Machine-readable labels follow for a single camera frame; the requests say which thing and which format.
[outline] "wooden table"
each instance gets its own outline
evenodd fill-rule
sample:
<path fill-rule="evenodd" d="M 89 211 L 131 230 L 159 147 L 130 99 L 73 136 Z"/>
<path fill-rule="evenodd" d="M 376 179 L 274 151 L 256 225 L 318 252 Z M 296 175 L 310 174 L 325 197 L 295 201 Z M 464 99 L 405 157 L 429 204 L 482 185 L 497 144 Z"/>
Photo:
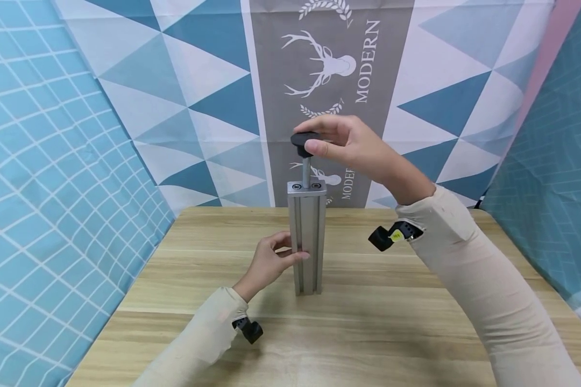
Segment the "wooden table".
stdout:
<path fill-rule="evenodd" d="M 487 215 L 473 211 L 548 309 L 581 371 L 581 321 Z M 265 335 L 239 334 L 198 386 L 495 386 L 465 314 L 406 243 L 367 241 L 395 212 L 328 209 L 323 294 L 295 297 L 292 270 L 250 303 Z M 247 269 L 287 209 L 194 207 L 173 225 L 68 387 L 129 386 L 218 286 Z"/>

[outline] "left hand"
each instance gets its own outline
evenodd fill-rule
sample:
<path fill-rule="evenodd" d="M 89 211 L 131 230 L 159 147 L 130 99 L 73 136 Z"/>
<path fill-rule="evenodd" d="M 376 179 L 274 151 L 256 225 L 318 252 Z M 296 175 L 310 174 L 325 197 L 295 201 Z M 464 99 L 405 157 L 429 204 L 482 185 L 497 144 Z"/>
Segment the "left hand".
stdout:
<path fill-rule="evenodd" d="M 273 284 L 284 270 L 310 255 L 304 252 L 292 253 L 291 233 L 278 232 L 267 236 L 258 242 L 254 258 L 245 276 L 233 286 L 235 292 L 246 302 L 249 302 L 258 292 Z"/>

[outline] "beige long sleeve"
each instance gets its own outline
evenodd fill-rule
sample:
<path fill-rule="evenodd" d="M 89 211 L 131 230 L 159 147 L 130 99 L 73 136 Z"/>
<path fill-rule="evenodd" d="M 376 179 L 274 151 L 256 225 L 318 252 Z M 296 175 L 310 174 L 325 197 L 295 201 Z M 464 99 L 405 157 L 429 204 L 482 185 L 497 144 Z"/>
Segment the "beige long sleeve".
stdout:
<path fill-rule="evenodd" d="M 500 387 L 580 387 L 581 375 L 547 311 L 452 192 L 396 209 L 425 229 L 410 242 L 469 317 Z"/>
<path fill-rule="evenodd" d="M 230 348 L 237 335 L 232 322 L 246 317 L 247 309 L 247 303 L 233 289 L 217 289 L 132 387 L 189 386 Z"/>

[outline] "blue triangle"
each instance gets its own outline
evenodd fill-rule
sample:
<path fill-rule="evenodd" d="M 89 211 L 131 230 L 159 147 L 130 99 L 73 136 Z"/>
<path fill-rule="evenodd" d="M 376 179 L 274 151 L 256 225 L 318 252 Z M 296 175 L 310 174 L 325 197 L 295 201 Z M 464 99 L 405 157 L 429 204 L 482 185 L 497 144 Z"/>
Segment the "blue triangle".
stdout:
<path fill-rule="evenodd" d="M 267 182 L 258 183 L 245 190 L 233 192 L 222 197 L 233 203 L 245 205 L 246 207 L 269 207 L 269 187 Z"/>
<path fill-rule="evenodd" d="M 176 149 L 204 159 L 192 117 L 187 109 L 181 110 L 135 139 L 146 144 Z"/>
<path fill-rule="evenodd" d="M 160 31 L 155 12 L 149 0 L 86 0 L 88 3 L 99 5 L 108 11 L 134 20 L 147 27 Z"/>
<path fill-rule="evenodd" d="M 222 207 L 222 202 L 219 199 L 213 199 L 206 203 L 198 204 L 196 207 Z"/>
<path fill-rule="evenodd" d="M 479 200 L 491 182 L 491 178 L 495 174 L 495 169 L 497 169 L 496 165 L 478 175 L 450 180 L 449 182 L 439 183 L 439 185 L 459 195 L 469 197 L 472 200 Z"/>
<path fill-rule="evenodd" d="M 189 168 L 167 177 L 160 185 L 175 185 L 207 195 L 218 196 L 206 162 L 193 164 Z"/>
<path fill-rule="evenodd" d="M 161 33 L 99 78 L 186 106 Z"/>
<path fill-rule="evenodd" d="M 492 69 L 524 2 L 506 3 L 469 0 L 420 27 Z"/>
<path fill-rule="evenodd" d="M 189 108 L 259 135 L 254 89 L 249 74 Z"/>
<path fill-rule="evenodd" d="M 164 33 L 250 70 L 240 0 L 206 0 Z"/>
<path fill-rule="evenodd" d="M 392 195 L 381 197 L 380 199 L 373 200 L 373 202 L 379 203 L 380 205 L 384 205 L 385 207 L 389 208 L 396 208 L 398 206 L 396 199 L 394 199 Z"/>
<path fill-rule="evenodd" d="M 527 90 L 527 82 L 532 76 L 532 70 L 536 64 L 536 57 L 538 56 L 538 48 L 528 53 L 526 56 L 518 58 L 514 62 L 510 62 L 495 69 L 499 74 L 508 78 L 512 83 L 519 87 L 523 93 Z"/>
<path fill-rule="evenodd" d="M 404 156 L 428 176 L 430 180 L 436 182 L 457 142 L 458 139 L 453 139 L 427 148 L 414 150 Z"/>
<path fill-rule="evenodd" d="M 495 156 L 503 156 L 506 152 L 510 139 L 514 135 L 514 126 L 516 119 L 519 117 L 519 111 L 516 110 L 498 126 L 491 127 L 485 131 L 463 136 L 462 139 L 478 148 L 483 149 Z"/>
<path fill-rule="evenodd" d="M 490 76 L 490 71 L 479 74 L 399 107 L 458 137 Z"/>
<path fill-rule="evenodd" d="M 215 155 L 209 161 L 264 180 L 267 179 L 260 138 Z"/>

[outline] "laurel wreath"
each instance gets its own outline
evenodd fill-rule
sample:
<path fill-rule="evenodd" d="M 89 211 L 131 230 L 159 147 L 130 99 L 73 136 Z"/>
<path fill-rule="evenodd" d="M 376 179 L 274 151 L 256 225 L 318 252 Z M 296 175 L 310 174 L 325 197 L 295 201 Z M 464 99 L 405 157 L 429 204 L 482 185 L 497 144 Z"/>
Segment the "laurel wreath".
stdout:
<path fill-rule="evenodd" d="M 346 3 L 346 0 L 310 0 L 299 9 L 299 20 L 317 8 L 332 9 L 332 11 L 338 12 L 342 20 L 349 20 L 353 13 L 351 6 Z"/>
<path fill-rule="evenodd" d="M 301 112 L 307 115 L 309 118 L 315 118 L 318 116 L 322 116 L 324 114 L 339 114 L 342 111 L 342 105 L 344 105 L 344 101 L 340 98 L 340 102 L 335 103 L 329 110 L 326 111 L 312 111 L 303 105 L 299 105 L 301 107 Z"/>

